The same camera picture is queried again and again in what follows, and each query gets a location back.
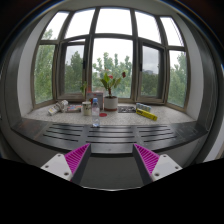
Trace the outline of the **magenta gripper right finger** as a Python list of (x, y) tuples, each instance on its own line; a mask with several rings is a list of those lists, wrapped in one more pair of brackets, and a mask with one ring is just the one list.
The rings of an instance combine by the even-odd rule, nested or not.
[(133, 156), (136, 160), (144, 185), (182, 169), (182, 167), (167, 154), (158, 155), (138, 144), (133, 145)]

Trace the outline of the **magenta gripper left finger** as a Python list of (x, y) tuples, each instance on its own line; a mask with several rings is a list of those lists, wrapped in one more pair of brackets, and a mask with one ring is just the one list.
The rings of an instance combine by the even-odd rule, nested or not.
[(90, 154), (91, 146), (85, 144), (67, 154), (56, 154), (42, 166), (42, 169), (79, 185)]

